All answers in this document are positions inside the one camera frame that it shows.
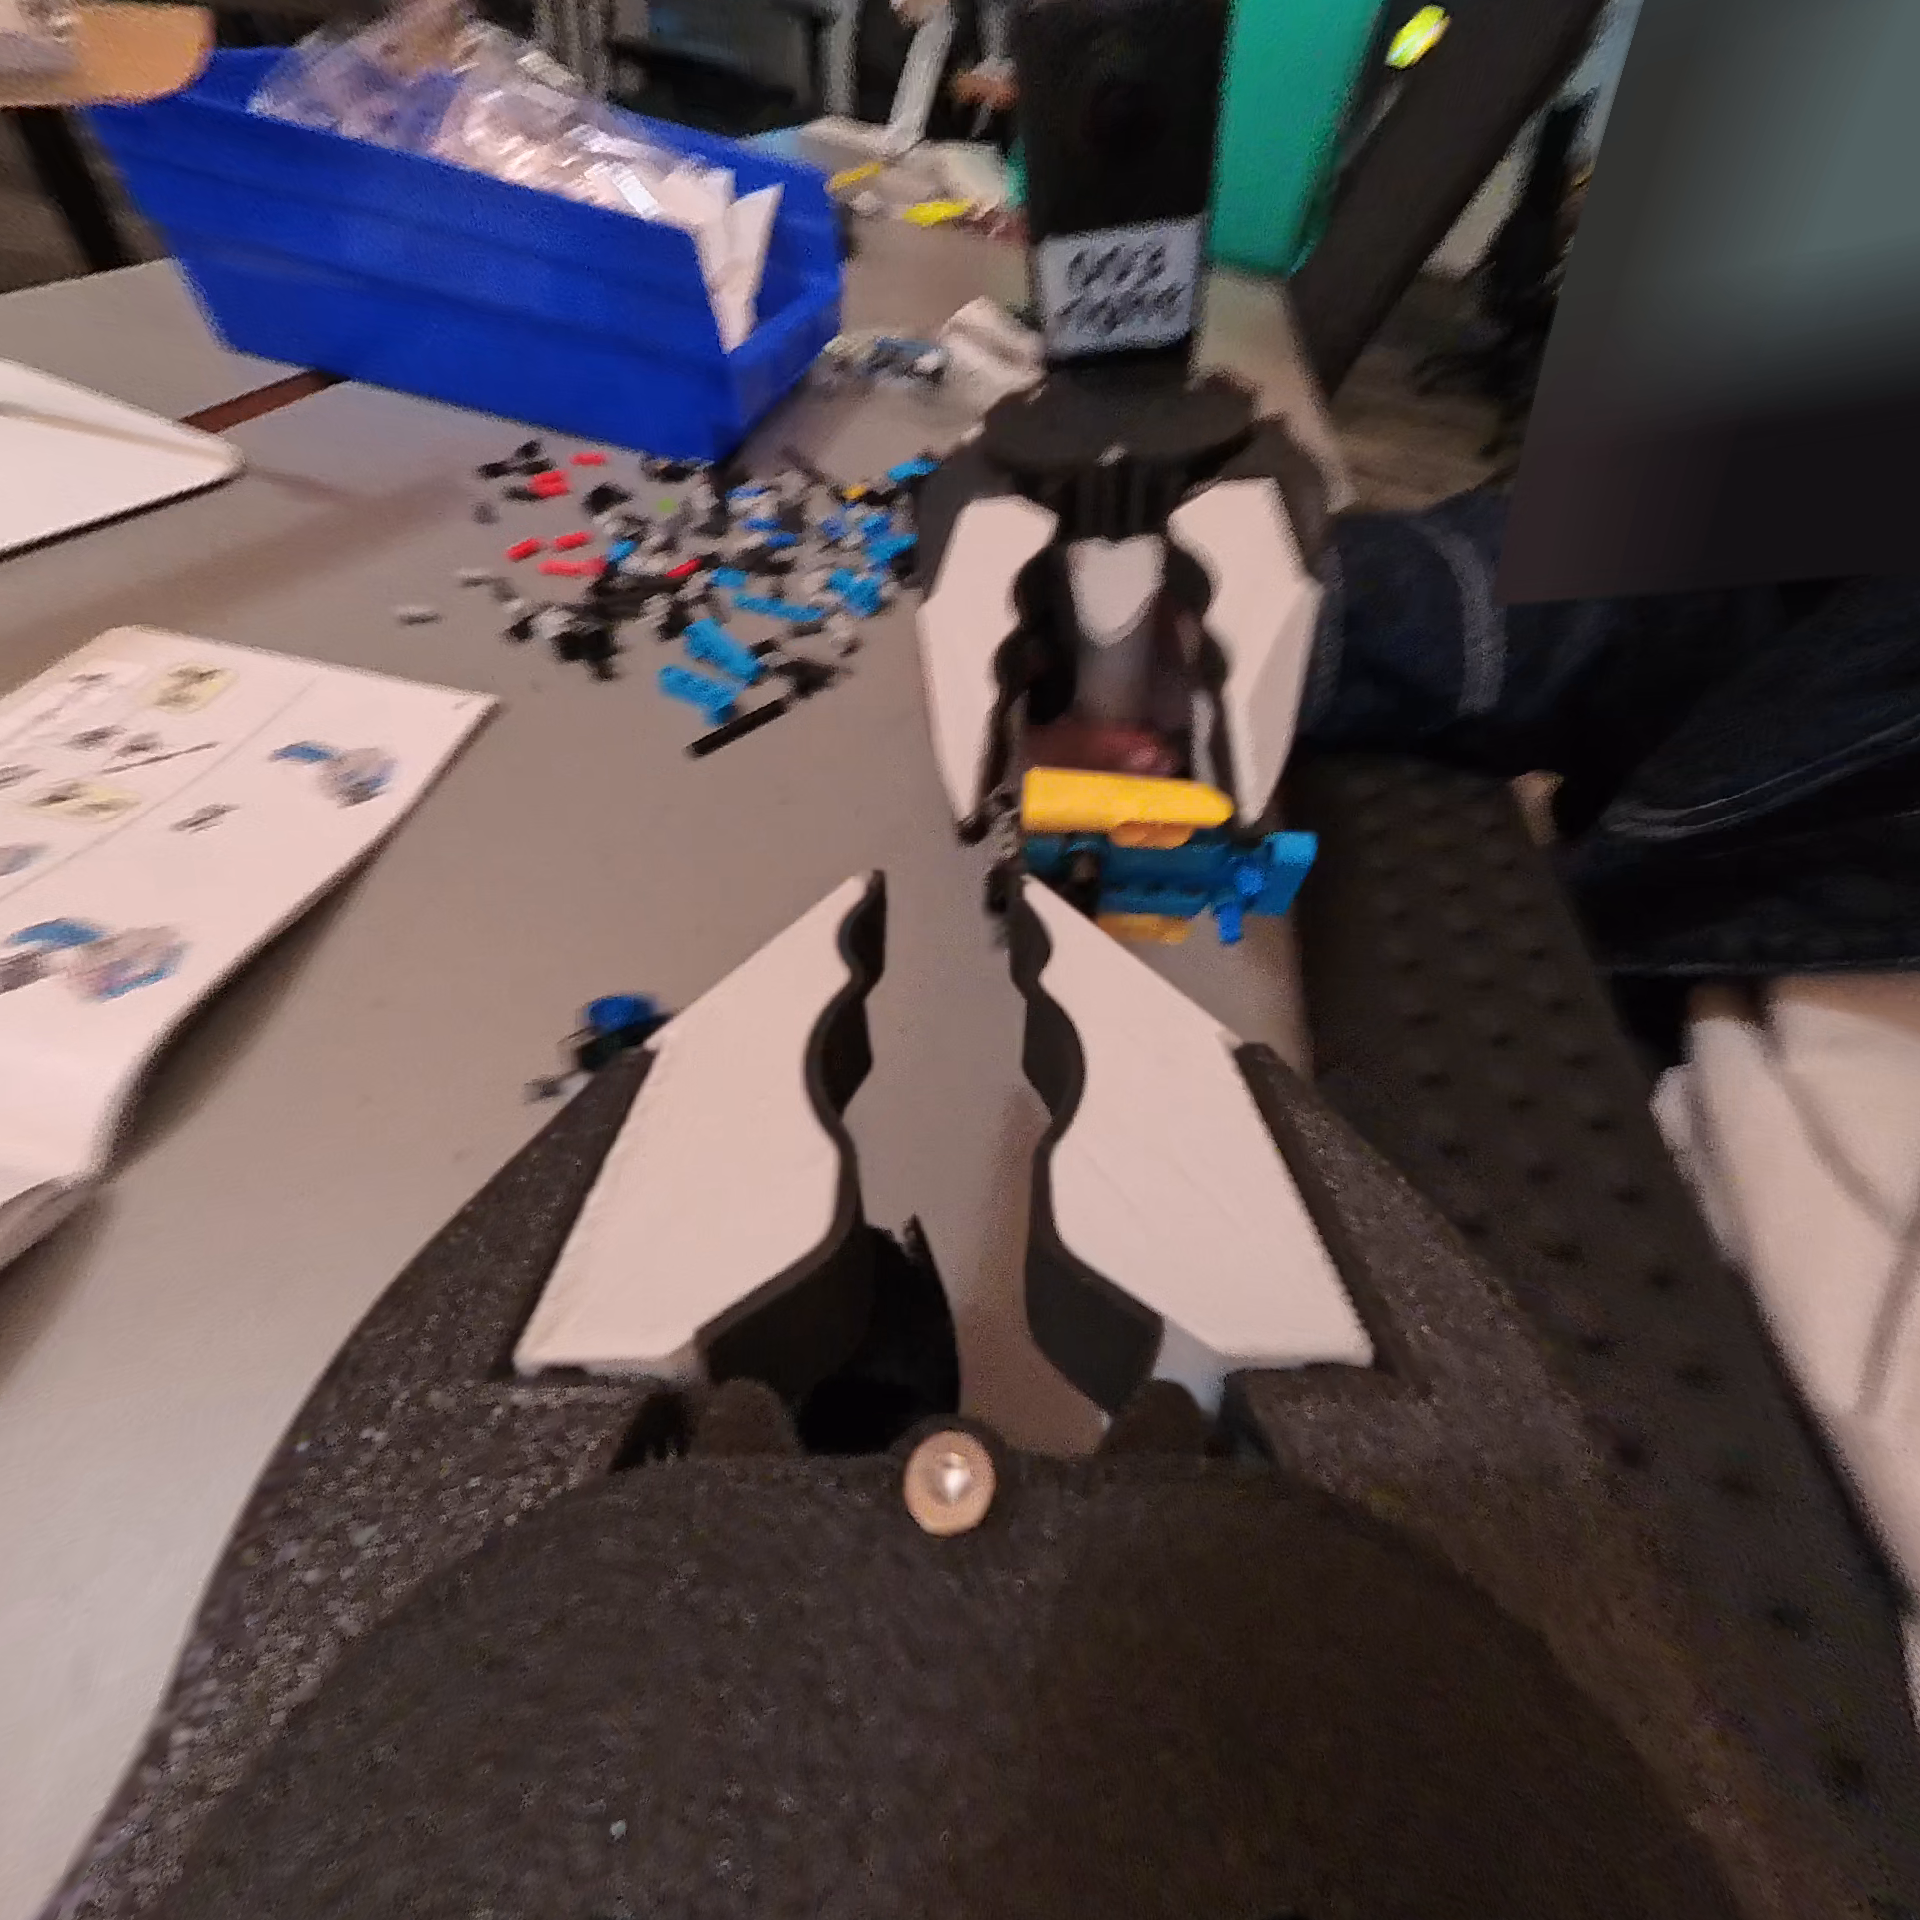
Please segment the crumpled clear plastic bag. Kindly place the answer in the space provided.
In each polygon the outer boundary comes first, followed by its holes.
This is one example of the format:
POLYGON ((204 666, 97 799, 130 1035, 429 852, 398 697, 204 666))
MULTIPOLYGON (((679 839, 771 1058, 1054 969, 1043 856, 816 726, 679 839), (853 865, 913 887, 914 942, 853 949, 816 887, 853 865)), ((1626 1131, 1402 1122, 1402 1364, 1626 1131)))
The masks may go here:
POLYGON ((842 331, 824 372, 846 387, 914 387, 996 409, 1000 393, 1043 387, 1043 331, 1014 301, 966 301, 930 341, 914 331, 842 331))

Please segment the person's light trousers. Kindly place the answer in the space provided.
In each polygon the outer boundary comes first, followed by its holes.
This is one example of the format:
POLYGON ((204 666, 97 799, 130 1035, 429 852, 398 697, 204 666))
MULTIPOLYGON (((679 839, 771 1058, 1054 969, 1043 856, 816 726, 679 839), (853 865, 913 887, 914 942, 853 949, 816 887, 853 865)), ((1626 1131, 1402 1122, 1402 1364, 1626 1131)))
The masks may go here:
POLYGON ((1650 1122, 1904 1591, 1920 1695, 1920 976, 1697 991, 1650 1122))

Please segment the pile of loose small bricks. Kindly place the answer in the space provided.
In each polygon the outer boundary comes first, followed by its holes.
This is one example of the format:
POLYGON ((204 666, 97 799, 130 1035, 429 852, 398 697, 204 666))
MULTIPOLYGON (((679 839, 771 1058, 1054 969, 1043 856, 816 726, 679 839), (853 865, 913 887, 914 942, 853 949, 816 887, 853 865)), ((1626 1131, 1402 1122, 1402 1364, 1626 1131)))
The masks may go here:
POLYGON ((507 645, 656 690, 700 767, 853 675, 914 586, 930 475, 930 447, 842 475, 794 447, 738 474, 516 438, 473 466, 473 528, 498 547, 458 586, 493 601, 507 645))

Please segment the person's right hand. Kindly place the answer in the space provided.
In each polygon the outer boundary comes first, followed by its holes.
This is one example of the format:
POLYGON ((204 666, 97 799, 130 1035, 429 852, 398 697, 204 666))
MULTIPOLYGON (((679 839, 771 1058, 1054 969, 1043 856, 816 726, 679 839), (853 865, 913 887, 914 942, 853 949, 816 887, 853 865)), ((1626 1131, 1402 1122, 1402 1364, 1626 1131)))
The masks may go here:
POLYGON ((1029 731, 1029 767, 1187 779, 1199 771, 1199 690, 1187 619, 1149 619, 1107 637, 1083 637, 1068 721, 1029 731))

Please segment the blue storage bin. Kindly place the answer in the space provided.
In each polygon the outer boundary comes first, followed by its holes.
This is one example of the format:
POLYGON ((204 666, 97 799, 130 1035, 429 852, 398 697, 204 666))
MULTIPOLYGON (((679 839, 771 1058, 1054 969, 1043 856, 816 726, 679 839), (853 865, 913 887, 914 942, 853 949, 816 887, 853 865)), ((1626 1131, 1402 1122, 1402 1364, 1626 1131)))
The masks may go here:
POLYGON ((273 63, 230 43, 170 104, 87 118, 236 355, 718 466, 842 331, 842 220, 811 159, 615 108, 781 190, 753 331, 718 346, 686 232, 252 118, 273 63))

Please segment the teal plastic bin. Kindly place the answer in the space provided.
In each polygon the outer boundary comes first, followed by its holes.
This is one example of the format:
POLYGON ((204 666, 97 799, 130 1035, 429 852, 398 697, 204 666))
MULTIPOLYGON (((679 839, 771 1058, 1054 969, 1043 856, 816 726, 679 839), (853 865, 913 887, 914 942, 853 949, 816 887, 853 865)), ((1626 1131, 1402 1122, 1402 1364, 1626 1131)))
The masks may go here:
POLYGON ((1335 169, 1380 63, 1380 0, 1235 0, 1207 264, 1299 279, 1335 220, 1335 169))

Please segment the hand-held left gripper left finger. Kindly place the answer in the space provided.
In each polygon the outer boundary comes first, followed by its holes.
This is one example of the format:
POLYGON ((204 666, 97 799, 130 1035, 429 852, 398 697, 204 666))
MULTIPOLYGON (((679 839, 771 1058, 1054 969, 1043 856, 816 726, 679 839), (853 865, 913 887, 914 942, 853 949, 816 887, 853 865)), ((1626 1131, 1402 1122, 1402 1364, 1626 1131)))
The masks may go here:
POLYGON ((824 1380, 868 1316, 846 1094, 887 968, 887 874, 842 879, 656 1042, 516 1335, 516 1376, 824 1380))

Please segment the black tilted board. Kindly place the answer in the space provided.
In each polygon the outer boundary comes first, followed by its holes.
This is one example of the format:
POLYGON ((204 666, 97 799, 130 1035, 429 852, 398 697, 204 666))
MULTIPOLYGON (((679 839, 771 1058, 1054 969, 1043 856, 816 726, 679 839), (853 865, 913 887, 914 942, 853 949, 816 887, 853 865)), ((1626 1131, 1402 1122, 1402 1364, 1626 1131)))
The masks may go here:
POLYGON ((1335 179, 1325 232, 1288 279, 1299 346, 1345 393, 1391 308, 1474 210, 1525 118, 1570 80, 1606 0, 1474 0, 1335 179))

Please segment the clear plastic parts bag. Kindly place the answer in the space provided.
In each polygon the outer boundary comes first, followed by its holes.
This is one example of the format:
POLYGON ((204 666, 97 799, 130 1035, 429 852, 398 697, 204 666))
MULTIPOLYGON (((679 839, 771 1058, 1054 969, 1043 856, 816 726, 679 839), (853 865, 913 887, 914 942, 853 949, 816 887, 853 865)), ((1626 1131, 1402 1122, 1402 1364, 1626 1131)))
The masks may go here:
POLYGON ((686 232, 718 270, 771 245, 781 187, 635 130, 547 43, 458 0, 409 0, 355 28, 305 28, 246 104, 290 130, 429 158, 547 198, 686 232))

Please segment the black grey gear assembly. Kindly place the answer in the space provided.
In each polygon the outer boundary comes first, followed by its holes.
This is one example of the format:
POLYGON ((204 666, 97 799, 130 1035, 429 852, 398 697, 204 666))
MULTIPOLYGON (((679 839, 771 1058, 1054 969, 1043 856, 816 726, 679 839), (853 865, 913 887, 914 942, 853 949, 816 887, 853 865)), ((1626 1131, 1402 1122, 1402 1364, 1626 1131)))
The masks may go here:
POLYGON ((656 995, 593 995, 552 1051, 552 1069, 522 1082, 532 1106, 582 1094, 615 1058, 645 1051, 670 1026, 656 995))

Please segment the grey desk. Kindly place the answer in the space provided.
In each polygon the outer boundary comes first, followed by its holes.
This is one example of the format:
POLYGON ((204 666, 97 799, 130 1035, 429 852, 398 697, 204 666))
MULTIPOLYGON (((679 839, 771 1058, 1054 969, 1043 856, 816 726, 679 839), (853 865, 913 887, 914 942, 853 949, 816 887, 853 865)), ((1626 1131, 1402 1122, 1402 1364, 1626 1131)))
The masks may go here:
POLYGON ((846 679, 686 754, 645 675, 507 645, 473 475, 532 422, 323 387, 211 341, 170 264, 6 292, 6 364, 164 415, 220 401, 246 474, 6 561, 6 690, 115 626, 493 697, 380 865, 236 969, 130 1106, 109 1189, 6 1276, 0 1602, 6 1913, 38 1913, 164 1706, 220 1537, 395 1276, 537 1131, 593 995, 695 1001, 824 887, 887 874, 860 1210, 946 1278, 966 1414, 1020 1448, 1101 1435, 1029 1343, 1020 991, 927 745, 913 607, 846 679))

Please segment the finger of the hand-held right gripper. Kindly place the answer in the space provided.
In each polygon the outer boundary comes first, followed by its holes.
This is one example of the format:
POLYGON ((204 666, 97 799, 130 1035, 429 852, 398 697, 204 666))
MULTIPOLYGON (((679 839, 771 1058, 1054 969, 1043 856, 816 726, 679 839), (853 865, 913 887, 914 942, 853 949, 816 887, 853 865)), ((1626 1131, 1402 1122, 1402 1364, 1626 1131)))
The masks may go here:
POLYGON ((1269 475, 1220 475, 1169 510, 1169 547, 1201 569, 1201 666, 1220 666, 1220 779, 1260 827, 1280 795, 1318 637, 1318 579, 1269 475))
POLYGON ((927 528, 914 675, 927 745, 946 795, 954 839, 988 831, 1000 706, 1020 690, 1020 579, 1054 547, 1054 520, 1029 497, 973 497, 946 528, 927 528))

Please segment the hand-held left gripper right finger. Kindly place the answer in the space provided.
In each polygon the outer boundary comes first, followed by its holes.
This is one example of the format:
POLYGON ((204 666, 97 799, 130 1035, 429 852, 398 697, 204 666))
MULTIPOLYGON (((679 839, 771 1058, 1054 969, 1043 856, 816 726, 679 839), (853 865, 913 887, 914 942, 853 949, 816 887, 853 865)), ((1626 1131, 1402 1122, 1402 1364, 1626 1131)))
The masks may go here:
POLYGON ((1029 1091, 1029 1335, 1068 1380, 1372 1364, 1372 1335, 1235 1042, 1054 887, 1000 918, 1029 1091))

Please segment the open instruction booklet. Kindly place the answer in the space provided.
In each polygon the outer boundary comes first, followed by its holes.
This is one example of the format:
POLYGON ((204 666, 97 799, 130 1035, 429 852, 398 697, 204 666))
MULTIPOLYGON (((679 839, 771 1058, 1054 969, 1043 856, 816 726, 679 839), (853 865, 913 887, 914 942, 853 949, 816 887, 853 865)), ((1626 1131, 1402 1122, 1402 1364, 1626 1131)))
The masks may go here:
POLYGON ((109 1181, 175 1026, 302 926, 493 697, 115 626, 0 703, 0 1263, 109 1181))

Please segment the blue yellow brick assembly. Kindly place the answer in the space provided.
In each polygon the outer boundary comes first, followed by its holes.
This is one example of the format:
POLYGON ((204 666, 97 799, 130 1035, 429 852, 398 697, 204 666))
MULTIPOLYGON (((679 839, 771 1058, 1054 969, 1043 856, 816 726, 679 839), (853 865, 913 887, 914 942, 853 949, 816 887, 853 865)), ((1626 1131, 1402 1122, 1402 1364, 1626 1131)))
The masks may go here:
POLYGON ((1318 831, 1248 831, 1201 779, 1032 767, 996 887, 1043 879, 1116 942, 1187 942, 1187 926, 1207 926, 1235 949, 1260 918, 1299 912, 1308 865, 1318 831))

